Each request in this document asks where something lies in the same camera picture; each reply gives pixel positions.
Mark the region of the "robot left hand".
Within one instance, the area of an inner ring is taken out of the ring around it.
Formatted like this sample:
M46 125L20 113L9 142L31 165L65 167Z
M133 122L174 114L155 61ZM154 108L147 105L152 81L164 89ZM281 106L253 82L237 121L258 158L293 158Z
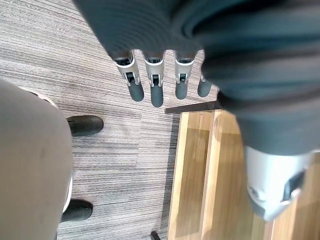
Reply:
M108 55L204 51L201 72L242 135L254 212L276 218L301 193L320 144L317 0L77 0Z

